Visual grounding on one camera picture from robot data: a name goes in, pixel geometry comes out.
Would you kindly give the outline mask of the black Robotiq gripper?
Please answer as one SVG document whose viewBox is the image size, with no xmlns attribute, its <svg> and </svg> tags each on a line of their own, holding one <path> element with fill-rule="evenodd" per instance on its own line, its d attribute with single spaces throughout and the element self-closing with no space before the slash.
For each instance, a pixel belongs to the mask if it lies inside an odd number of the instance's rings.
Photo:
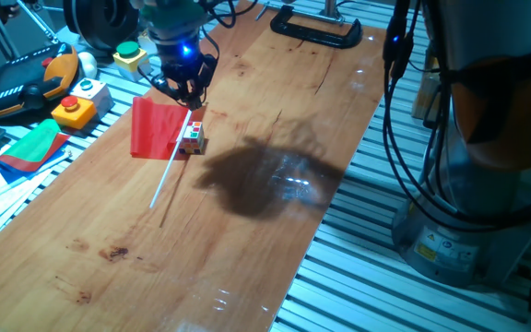
<svg viewBox="0 0 531 332">
<path fill-rule="evenodd" d="M 202 53 L 199 31 L 186 33 L 168 40 L 167 43 L 158 44 L 157 49 L 164 76 L 154 76 L 150 80 L 151 86 L 181 106 L 192 110 L 201 108 L 206 101 L 207 88 L 216 71 L 218 57 L 211 53 Z M 173 87 L 168 78 L 176 83 L 192 81 L 191 104 L 188 93 L 178 85 Z"/>
</svg>

